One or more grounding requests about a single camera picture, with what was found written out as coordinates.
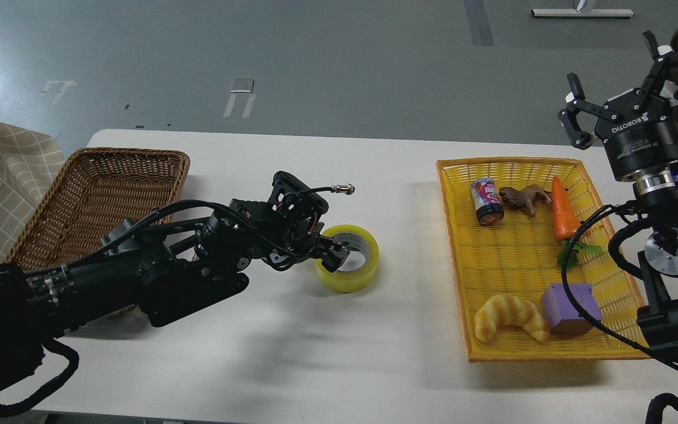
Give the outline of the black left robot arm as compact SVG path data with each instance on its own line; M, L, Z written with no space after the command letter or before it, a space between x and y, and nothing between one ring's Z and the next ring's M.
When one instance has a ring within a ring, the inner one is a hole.
M171 324L242 293L253 260L286 271L317 259L336 272L350 248L321 233L324 191L355 187L311 188L279 171L267 201L180 200L125 220L72 263L0 264L0 417L32 410L73 376L79 354L59 341L68 330L133 305L154 327Z

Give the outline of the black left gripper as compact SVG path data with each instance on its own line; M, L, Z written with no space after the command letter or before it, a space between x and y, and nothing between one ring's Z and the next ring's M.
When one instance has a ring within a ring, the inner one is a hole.
M277 270L314 258L318 269L336 272L351 251L320 233L320 218L329 209L320 194L329 190L276 172L267 201L233 199L216 207L197 232L197 257L230 266L263 260Z

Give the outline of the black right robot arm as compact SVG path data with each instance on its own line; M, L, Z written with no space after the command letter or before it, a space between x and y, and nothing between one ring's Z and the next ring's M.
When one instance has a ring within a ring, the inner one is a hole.
M641 86L596 105L587 102L578 76L570 73L571 91L558 119L574 148L586 150L597 138L614 179L633 183L633 200L600 207L581 223L569 248L608 215L637 217L613 234L607 251L622 271L644 284L647 305L638 308L637 325L647 346L592 317L569 288L567 266L560 270L570 303L592 327L678 371L678 299L663 282L663 276L678 277L678 135L671 119L671 101L678 102L678 53L659 45L650 31L644 38L652 66ZM666 408L678 412L678 397L652 398L645 421L662 422Z

